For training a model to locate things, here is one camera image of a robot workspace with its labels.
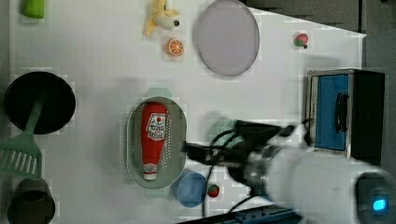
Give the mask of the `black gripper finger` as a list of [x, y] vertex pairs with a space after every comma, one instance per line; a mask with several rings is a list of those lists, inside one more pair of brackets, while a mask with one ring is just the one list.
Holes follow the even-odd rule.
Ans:
[[183, 144], [183, 150], [184, 150], [185, 152], [189, 152], [189, 151], [198, 151], [198, 150], [201, 150], [201, 151], [208, 151], [208, 150], [210, 150], [210, 149], [211, 149], [211, 147], [209, 147], [209, 146], [202, 146], [202, 145], [195, 144], [195, 143], [188, 143], [188, 142], [185, 142], [185, 143]]
[[187, 156], [193, 161], [206, 162], [207, 155], [208, 152], [206, 150], [194, 149], [187, 151]]

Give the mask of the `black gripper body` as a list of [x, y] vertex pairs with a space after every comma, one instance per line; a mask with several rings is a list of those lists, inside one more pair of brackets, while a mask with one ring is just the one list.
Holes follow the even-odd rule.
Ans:
[[287, 139], [296, 131], [296, 126], [280, 127], [238, 120], [236, 130], [244, 140], [232, 148], [210, 146], [208, 164], [224, 166], [231, 174], [241, 175], [255, 168], [262, 169], [287, 143]]

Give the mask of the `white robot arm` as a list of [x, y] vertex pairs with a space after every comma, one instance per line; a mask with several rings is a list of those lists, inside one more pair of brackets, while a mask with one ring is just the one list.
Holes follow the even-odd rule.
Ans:
[[395, 179], [365, 161], [318, 152], [302, 123], [237, 120], [210, 145], [185, 142], [189, 159], [223, 166], [237, 182], [307, 224], [395, 224]]

